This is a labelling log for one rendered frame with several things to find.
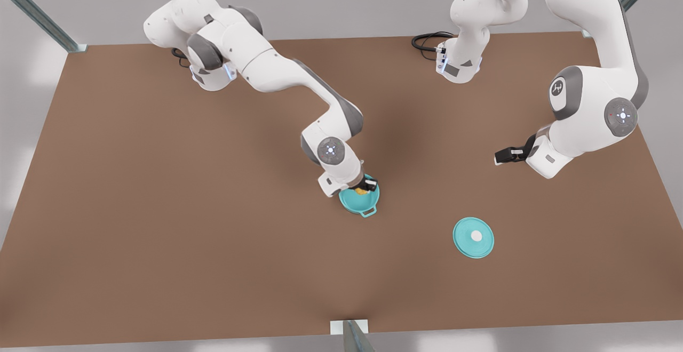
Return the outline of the teal pot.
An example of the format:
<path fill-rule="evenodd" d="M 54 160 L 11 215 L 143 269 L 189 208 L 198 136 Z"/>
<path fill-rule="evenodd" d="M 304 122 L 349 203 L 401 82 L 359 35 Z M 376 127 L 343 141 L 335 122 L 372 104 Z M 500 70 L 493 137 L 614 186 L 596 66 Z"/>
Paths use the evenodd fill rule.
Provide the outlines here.
<path fill-rule="evenodd" d="M 380 188 L 378 184 L 376 189 L 368 191 L 366 194 L 357 194 L 352 189 L 345 189 L 338 194 L 342 206 L 351 213 L 360 214 L 363 218 L 377 212 L 377 203 L 380 197 Z"/>

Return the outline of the teal pot lid white knob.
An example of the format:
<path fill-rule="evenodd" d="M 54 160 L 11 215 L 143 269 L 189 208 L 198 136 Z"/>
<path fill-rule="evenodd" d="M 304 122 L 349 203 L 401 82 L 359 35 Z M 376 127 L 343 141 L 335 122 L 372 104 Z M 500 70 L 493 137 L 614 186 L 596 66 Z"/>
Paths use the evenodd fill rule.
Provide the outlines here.
<path fill-rule="evenodd" d="M 460 219 L 454 225 L 452 237 L 457 250 L 468 258 L 487 257 L 495 245 L 493 231 L 479 218 Z"/>

